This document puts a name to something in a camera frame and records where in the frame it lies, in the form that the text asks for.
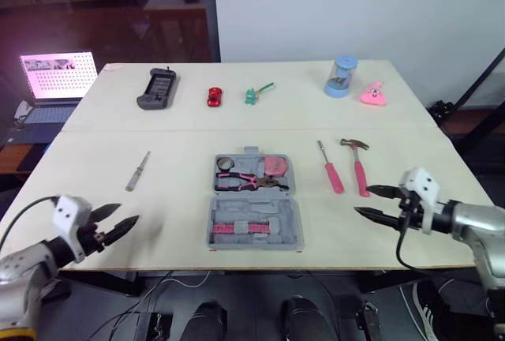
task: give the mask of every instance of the tool case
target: tool case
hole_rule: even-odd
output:
[[[258,187],[248,191],[220,191],[220,186],[240,186],[238,178],[218,178],[222,171],[218,160],[234,162],[230,173],[265,177],[265,157],[286,161],[287,170],[274,177],[281,187]],[[214,163],[215,197],[211,200],[207,244],[211,249],[301,250],[303,235],[300,211],[291,193],[294,191],[293,167],[283,154],[261,154],[258,147],[245,147],[243,154],[218,155]]]

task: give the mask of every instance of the black shoe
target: black shoe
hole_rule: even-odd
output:
[[[334,331],[314,303],[294,296],[281,305],[282,341],[335,341]]]
[[[431,280],[415,283],[412,289],[413,302],[422,319],[428,341],[444,341],[440,330],[442,317],[449,313],[449,306],[440,297]]]
[[[189,319],[181,341],[222,341],[226,337],[227,312],[216,301],[202,303]]]

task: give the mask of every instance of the laptop screen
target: laptop screen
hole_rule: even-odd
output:
[[[97,77],[91,51],[21,55],[20,60],[35,99],[82,98]]]

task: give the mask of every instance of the hammer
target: hammer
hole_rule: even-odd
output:
[[[346,140],[345,138],[342,138],[340,140],[340,144],[344,146],[350,146],[353,149],[354,172],[356,173],[357,187],[360,191],[361,196],[369,197],[370,193],[366,190],[367,184],[366,184],[365,169],[363,168],[363,165],[361,164],[360,159],[357,156],[357,149],[363,148],[364,150],[368,150],[368,145],[358,140]]]

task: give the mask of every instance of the red toy car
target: red toy car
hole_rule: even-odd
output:
[[[221,105],[221,95],[223,90],[219,87],[210,87],[208,89],[207,105],[209,107],[219,107]]]

